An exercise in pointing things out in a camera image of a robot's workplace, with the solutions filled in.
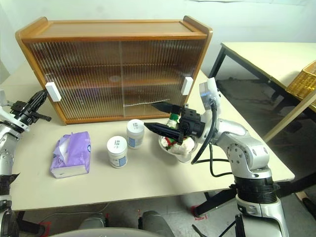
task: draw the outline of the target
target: small white container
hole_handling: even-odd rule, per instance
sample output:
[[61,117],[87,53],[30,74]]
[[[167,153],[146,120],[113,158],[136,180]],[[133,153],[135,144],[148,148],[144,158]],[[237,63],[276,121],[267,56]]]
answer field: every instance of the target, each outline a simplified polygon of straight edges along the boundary
[[110,163],[115,168],[121,168],[127,164],[127,142],[121,136],[114,136],[107,143]]
[[143,143],[145,126],[139,119],[132,119],[127,123],[127,143],[130,148],[138,149]]

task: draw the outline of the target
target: white bowl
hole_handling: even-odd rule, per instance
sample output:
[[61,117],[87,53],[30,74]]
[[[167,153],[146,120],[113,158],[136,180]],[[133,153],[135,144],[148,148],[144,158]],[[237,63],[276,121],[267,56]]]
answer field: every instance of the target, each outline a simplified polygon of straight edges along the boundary
[[186,155],[180,155],[180,154],[174,154],[170,151],[168,151],[164,146],[162,146],[161,144],[161,139],[162,139],[163,136],[159,136],[158,137],[158,143],[160,145],[160,147],[167,153],[171,154],[171,155],[174,155],[175,157],[177,157],[177,159],[180,161],[180,162],[183,162],[183,163],[188,163],[190,162],[191,160],[191,154],[198,148],[198,143],[195,141],[195,139],[192,137],[193,141],[194,141],[194,147],[192,149],[192,151],[190,151],[188,154]]

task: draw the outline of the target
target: purple tissue package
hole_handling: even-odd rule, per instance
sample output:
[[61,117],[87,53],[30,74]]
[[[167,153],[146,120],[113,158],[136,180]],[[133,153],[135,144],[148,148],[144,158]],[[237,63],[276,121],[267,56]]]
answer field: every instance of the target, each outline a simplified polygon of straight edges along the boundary
[[64,135],[56,144],[50,172],[56,179],[89,173],[90,151],[88,132]]

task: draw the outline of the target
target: wire on floor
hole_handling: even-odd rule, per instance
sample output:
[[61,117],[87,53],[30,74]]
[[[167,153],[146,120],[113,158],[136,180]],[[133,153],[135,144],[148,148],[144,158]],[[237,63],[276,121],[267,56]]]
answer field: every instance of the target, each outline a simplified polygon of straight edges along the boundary
[[41,220],[41,222],[45,221],[46,219],[48,219],[49,217],[52,217],[52,216],[59,216],[59,215],[77,215],[77,214],[96,214],[96,213],[101,213],[103,212],[110,204],[107,203],[101,210],[99,211],[94,211],[94,212],[65,212],[65,213],[53,213],[51,215],[48,215],[46,216],[44,219]]

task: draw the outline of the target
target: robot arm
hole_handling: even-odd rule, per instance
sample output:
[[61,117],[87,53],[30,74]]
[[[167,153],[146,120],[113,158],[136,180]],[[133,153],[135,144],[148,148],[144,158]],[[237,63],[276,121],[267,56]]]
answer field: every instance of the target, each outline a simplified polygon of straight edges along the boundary
[[237,189],[237,205],[242,213],[236,219],[239,227],[236,228],[236,234],[258,236],[254,229],[257,231],[260,226],[270,231],[270,235],[264,232],[265,236],[288,237],[281,202],[275,194],[277,186],[273,183],[268,167],[267,149],[262,142],[251,137],[242,125],[217,118],[221,112],[220,95],[214,78],[201,83],[199,89],[205,108],[203,115],[197,114],[195,110],[160,102],[153,106],[167,113],[178,111],[181,115],[177,129],[165,126],[161,129],[157,123],[145,123],[145,126],[159,135],[175,139],[179,144],[185,136],[195,137],[202,147],[191,164],[198,160],[208,144],[221,147],[231,165]]
[[[37,92],[28,102],[17,101],[14,104],[5,100],[4,91],[0,90],[0,237],[17,237],[18,226],[15,214],[11,210],[12,200],[10,184],[18,174],[12,174],[15,148],[21,133],[29,131],[29,126],[38,119],[50,121],[51,117],[37,113],[38,108],[47,98],[47,91]],[[11,106],[7,113],[2,106]]]

